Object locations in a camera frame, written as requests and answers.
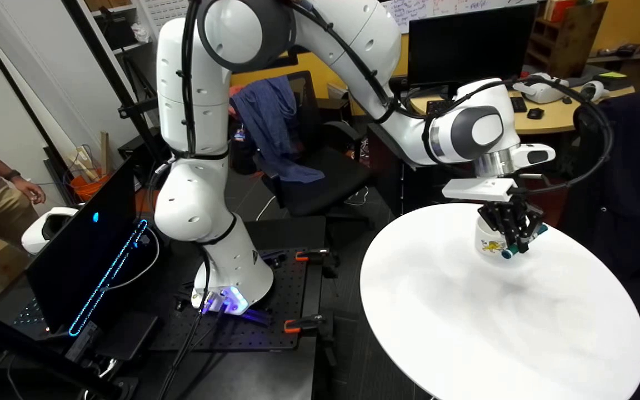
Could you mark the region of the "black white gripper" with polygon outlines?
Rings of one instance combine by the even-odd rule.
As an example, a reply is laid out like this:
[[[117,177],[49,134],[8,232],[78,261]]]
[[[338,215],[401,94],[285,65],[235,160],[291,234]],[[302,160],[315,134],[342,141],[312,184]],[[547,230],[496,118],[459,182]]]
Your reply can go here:
[[[520,251],[542,234],[542,211],[525,201],[525,192],[512,177],[450,177],[442,186],[442,196],[450,201],[479,203],[479,215],[490,227],[487,248],[499,253],[508,247],[505,232],[520,234]]]

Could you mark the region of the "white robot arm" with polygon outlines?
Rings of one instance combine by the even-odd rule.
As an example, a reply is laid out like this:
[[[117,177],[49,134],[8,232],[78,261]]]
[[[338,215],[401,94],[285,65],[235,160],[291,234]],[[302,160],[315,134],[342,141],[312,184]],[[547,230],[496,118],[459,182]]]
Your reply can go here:
[[[228,75],[261,68],[293,44],[348,87],[408,165],[473,165],[471,177],[448,180],[448,198],[506,203],[516,171],[556,158],[551,147],[517,138],[499,78],[461,85],[435,116],[410,113],[389,88],[400,27],[377,0],[189,0],[157,34],[159,136],[171,160],[153,220],[165,236],[206,248],[190,287],[190,307],[202,314],[241,316],[272,287],[271,266],[225,203]]]

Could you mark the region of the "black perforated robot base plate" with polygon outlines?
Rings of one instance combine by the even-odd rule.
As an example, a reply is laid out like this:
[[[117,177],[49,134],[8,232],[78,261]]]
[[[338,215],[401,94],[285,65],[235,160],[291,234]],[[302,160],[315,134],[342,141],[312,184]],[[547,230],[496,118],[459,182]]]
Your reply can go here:
[[[208,341],[212,321],[202,318],[197,335],[190,341],[192,351],[272,351],[295,347],[295,338],[282,332],[287,321],[302,314],[303,303],[303,262],[295,262],[293,256],[302,248],[325,248],[326,220],[318,215],[260,220],[249,225],[249,236],[260,251],[260,257],[272,271],[272,287],[240,316],[228,307],[228,326],[225,326],[215,343]],[[149,266],[155,251],[157,244],[149,225],[149,234],[139,241],[129,265],[115,277],[85,326],[90,323],[97,326],[108,324],[129,296],[129,300],[138,305],[138,314],[157,318],[157,333],[151,341],[153,351],[172,351],[182,344],[182,335],[197,321],[197,312],[189,303],[196,266],[192,261],[187,257],[176,271],[159,271],[157,285],[143,285],[141,271]],[[17,328],[13,324],[15,316],[31,298],[32,292],[13,314],[13,328]]]

